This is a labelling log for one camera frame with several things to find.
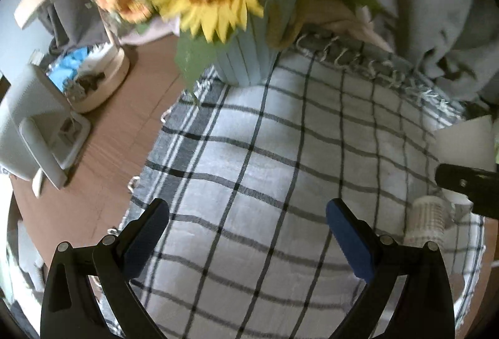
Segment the blue plastic wrapper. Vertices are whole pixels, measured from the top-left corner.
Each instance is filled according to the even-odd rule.
[[[78,68],[87,56],[88,47],[82,47],[68,53],[54,66],[48,78],[61,92],[64,92],[64,81],[66,79],[73,80],[76,77]]]

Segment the light blue vase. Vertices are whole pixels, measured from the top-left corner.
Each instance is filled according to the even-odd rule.
[[[214,66],[224,83],[248,87],[265,83],[269,78],[279,53],[266,42],[269,7],[272,3],[279,5],[278,29],[281,37],[284,34],[296,0],[265,0],[264,17],[248,14],[246,31],[236,31],[225,46],[216,51]]]

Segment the gray curtain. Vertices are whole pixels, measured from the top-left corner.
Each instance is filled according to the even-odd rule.
[[[379,1],[387,14],[376,18],[376,31],[400,56],[452,97],[498,100],[499,8],[493,0]]]
[[[107,41],[97,7],[88,8],[88,3],[89,0],[50,0],[40,9],[40,21],[54,35],[54,52]]]

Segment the metal bolt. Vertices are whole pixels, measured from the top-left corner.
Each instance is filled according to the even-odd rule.
[[[436,252],[438,250],[438,244],[436,244],[433,241],[428,242],[428,249],[430,249],[432,252]]]
[[[57,246],[57,250],[59,252],[65,252],[68,248],[69,248],[69,243],[68,242],[59,243],[59,246]]]
[[[116,236],[114,236],[114,235],[106,235],[102,239],[102,244],[106,245],[106,246],[109,246],[109,245],[112,245],[115,240],[116,240]]]
[[[386,246],[390,246],[393,243],[393,238],[391,236],[388,236],[388,235],[381,235],[379,237],[379,239],[380,239],[381,243],[386,245]]]

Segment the plaid tablecloth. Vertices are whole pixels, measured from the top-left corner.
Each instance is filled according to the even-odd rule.
[[[411,202],[438,192],[432,131],[445,120],[296,50],[261,86],[207,76],[200,109],[185,98],[174,106],[121,225],[155,197],[170,204],[171,222],[131,285],[167,337],[327,338],[363,282],[329,231],[326,203],[341,197],[401,243]],[[444,246],[448,273],[466,281],[459,325],[485,250],[483,219],[465,216]],[[102,308],[119,333],[105,299]]]

